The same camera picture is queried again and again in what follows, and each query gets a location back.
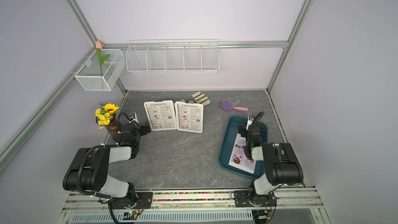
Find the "special menu sheet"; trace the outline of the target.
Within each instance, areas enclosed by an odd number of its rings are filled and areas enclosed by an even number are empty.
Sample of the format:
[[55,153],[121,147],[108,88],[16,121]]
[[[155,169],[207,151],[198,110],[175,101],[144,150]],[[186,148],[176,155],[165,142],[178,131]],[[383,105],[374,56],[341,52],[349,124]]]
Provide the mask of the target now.
[[241,137],[240,134],[237,134],[228,165],[237,169],[239,172],[253,174],[255,172],[256,162],[246,157],[244,152],[245,146],[246,139]]

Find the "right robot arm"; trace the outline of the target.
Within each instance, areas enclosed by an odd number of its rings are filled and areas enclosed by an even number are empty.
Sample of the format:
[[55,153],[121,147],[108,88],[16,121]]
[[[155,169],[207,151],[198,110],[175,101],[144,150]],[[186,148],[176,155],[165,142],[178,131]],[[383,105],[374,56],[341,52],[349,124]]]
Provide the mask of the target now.
[[241,125],[238,133],[246,140],[243,147],[246,158],[262,161],[264,166],[264,174],[248,188],[250,200],[272,197],[282,186],[303,182],[304,173],[291,144],[261,143],[262,128],[255,123],[248,127]]

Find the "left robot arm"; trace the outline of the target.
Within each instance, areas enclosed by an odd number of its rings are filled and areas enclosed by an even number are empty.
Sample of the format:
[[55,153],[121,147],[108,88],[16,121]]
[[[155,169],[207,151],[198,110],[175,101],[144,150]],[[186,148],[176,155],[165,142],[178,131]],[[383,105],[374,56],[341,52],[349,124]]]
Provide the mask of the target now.
[[134,185],[108,174],[110,164],[136,158],[141,137],[151,132],[148,122],[138,125],[133,121],[131,124],[132,129],[121,131],[127,136],[127,140],[132,142],[131,145],[102,144],[79,149],[63,178],[64,190],[76,191],[86,196],[136,202],[138,196]]

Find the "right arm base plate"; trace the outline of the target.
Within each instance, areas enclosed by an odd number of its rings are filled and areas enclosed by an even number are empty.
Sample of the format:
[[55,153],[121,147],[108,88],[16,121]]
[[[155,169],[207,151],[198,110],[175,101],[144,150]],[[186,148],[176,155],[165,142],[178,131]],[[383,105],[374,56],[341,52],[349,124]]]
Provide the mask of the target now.
[[277,198],[274,195],[255,195],[249,190],[235,190],[231,193],[236,207],[275,207]]

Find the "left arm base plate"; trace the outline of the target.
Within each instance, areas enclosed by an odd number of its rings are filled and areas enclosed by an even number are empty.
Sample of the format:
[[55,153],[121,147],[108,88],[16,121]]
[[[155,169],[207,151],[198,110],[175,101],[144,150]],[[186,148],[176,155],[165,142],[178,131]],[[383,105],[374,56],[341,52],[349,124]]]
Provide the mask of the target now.
[[139,191],[135,193],[133,200],[119,198],[109,201],[111,209],[149,209],[151,208],[153,193],[150,191]]

